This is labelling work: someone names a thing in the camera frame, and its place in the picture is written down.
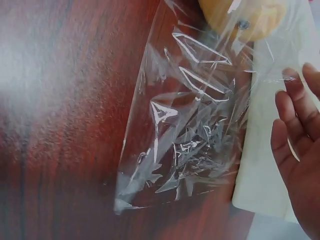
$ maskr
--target finger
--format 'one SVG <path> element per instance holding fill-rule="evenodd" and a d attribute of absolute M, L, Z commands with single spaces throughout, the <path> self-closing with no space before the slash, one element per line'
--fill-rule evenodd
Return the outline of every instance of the finger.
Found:
<path fill-rule="evenodd" d="M 320 138 L 320 114 L 319 111 L 305 90 L 299 74 L 293 69 L 283 71 L 285 76 L 296 80 L 284 81 L 286 91 L 292 99 L 295 112 L 305 130 L 313 141 Z"/>
<path fill-rule="evenodd" d="M 320 72 L 311 63 L 306 63 L 302 72 L 311 92 L 320 99 Z"/>
<path fill-rule="evenodd" d="M 299 162 L 290 150 L 286 124 L 280 119 L 275 120 L 272 126 L 271 149 L 282 179 L 288 187 Z"/>
<path fill-rule="evenodd" d="M 280 91 L 276 94 L 275 105 L 278 109 L 280 119 L 286 125 L 293 150 L 301 159 L 310 149 L 313 141 L 308 137 L 302 127 L 296 116 L 294 104 L 285 91 Z"/>

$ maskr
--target wooden table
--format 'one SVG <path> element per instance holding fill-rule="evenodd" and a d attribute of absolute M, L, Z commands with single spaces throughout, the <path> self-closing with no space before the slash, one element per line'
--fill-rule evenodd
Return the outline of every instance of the wooden table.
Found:
<path fill-rule="evenodd" d="M 0 2 L 1 240 L 244 240 L 232 184 L 113 212 L 139 66 L 159 0 Z"/>

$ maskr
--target yellow object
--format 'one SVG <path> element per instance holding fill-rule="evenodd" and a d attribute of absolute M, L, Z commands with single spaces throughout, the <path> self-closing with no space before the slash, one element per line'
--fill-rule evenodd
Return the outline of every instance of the yellow object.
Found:
<path fill-rule="evenodd" d="M 280 24 L 287 0 L 198 0 L 209 25 L 242 42 L 267 37 Z"/>

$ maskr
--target plastic bag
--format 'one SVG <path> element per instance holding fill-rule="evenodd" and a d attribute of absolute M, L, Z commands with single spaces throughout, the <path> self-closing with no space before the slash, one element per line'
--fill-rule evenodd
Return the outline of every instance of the plastic bag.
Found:
<path fill-rule="evenodd" d="M 117 213 L 234 182 L 250 96 L 260 82 L 288 79 L 269 74 L 273 65 L 288 66 L 266 37 L 295 51 L 291 61 L 298 61 L 290 36 L 298 1 L 199 2 L 203 11 L 196 0 L 164 0 L 154 17 L 123 141 Z M 280 24 L 285 34 L 278 34 Z M 256 51 L 254 41 L 268 53 Z M 256 72 L 255 63 L 266 64 Z"/>

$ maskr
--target fingernail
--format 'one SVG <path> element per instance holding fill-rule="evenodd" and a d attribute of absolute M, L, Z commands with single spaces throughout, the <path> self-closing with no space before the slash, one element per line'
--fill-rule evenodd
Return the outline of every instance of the fingernail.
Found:
<path fill-rule="evenodd" d="M 297 71 L 293 70 L 292 68 L 286 68 L 282 71 L 282 75 L 284 80 L 296 80 L 299 78 L 299 74 Z"/>
<path fill-rule="evenodd" d="M 309 72 L 317 72 L 318 70 L 315 68 L 315 66 L 313 66 L 311 63 L 306 62 L 303 65 L 303 68 L 305 71 L 309 71 Z"/>

